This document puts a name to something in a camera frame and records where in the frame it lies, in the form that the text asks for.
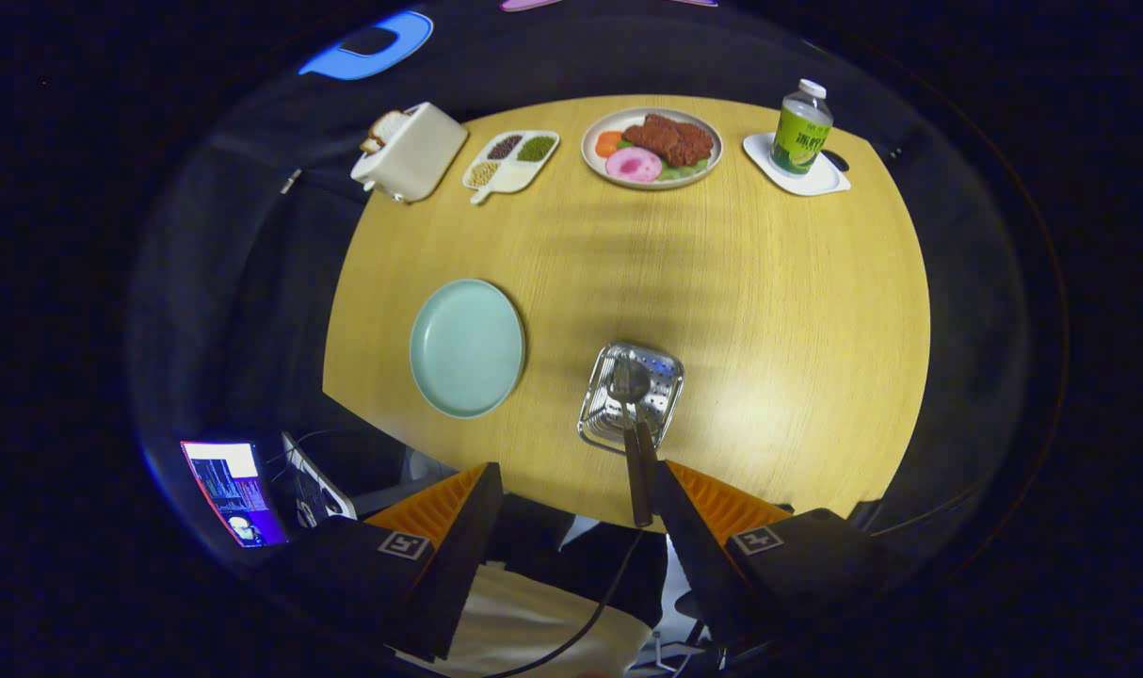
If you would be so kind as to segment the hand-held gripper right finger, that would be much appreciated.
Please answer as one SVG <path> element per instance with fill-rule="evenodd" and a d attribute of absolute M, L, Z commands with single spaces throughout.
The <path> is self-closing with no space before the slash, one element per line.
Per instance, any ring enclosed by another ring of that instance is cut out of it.
<path fill-rule="evenodd" d="M 711 638 L 738 653 L 816 630 L 892 585 L 897 555 L 826 508 L 791 515 L 674 460 L 652 505 Z"/>

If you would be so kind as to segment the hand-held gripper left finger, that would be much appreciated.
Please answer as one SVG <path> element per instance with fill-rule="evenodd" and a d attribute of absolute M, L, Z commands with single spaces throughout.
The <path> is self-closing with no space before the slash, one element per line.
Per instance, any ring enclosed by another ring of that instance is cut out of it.
<path fill-rule="evenodd" d="M 374 651 L 446 659 L 503 498 L 487 462 L 368 519 L 333 516 L 275 555 L 275 598 Z"/>

